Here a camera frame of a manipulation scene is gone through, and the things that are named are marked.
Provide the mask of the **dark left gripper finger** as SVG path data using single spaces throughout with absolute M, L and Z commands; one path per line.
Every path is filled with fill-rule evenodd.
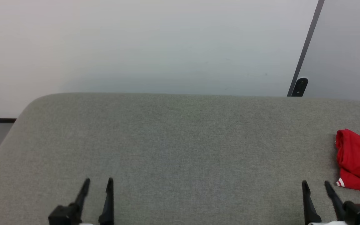
M 86 178 L 74 201 L 74 206 L 76 209 L 75 211 L 76 217 L 81 217 L 82 215 L 85 198 L 87 197 L 89 191 L 89 186 L 90 186 L 90 178 Z
M 99 225 L 114 225 L 114 180 L 111 177 L 108 179 L 104 208 L 98 222 Z

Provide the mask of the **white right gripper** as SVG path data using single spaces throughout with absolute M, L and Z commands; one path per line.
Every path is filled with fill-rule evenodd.
M 317 214 L 311 199 L 311 192 L 306 180 L 302 182 L 302 199 L 304 206 L 304 225 L 348 225 L 345 219 L 345 210 L 343 202 L 336 194 L 329 181 L 324 181 L 325 189 L 328 197 L 332 201 L 332 205 L 336 214 L 337 221 L 322 222 L 321 217 Z

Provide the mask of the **red white basketball jersey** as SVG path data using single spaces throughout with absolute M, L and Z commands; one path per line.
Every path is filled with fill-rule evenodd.
M 360 135 L 348 129 L 339 130 L 335 145 L 340 169 L 336 185 L 360 191 Z

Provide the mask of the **black oblong wall fixture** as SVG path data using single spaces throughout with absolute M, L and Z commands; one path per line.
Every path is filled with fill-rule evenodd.
M 308 79 L 307 78 L 299 78 L 296 81 L 296 84 L 294 86 L 294 89 L 292 91 L 291 96 L 292 97 L 302 97 L 304 95 L 304 92 L 306 90 L 308 84 Z

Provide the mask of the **dark door frame strip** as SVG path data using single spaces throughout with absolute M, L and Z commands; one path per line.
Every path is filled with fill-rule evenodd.
M 287 97 L 292 96 L 293 91 L 294 91 L 294 87 L 297 84 L 297 79 L 298 79 L 300 70 L 302 68 L 306 53 L 308 51 L 309 44 L 310 44 L 311 39 L 313 37 L 314 30 L 316 28 L 316 24 L 318 22 L 320 13 L 321 13 L 323 5 L 324 5 L 324 2 L 325 2 L 325 0 L 317 0 L 317 5 L 316 5 L 315 11 L 314 11 L 314 15 L 313 15 L 312 21 L 310 23 L 309 30 L 307 32 L 307 36 L 306 36 L 306 39 L 305 39 L 305 42 L 304 42 L 304 46 L 302 48 L 302 51 L 301 51 L 301 54 L 300 54 L 300 57 L 299 57 L 299 61 L 297 63 L 295 73 L 294 73 L 294 76 L 292 78 L 289 91 L 287 93 Z

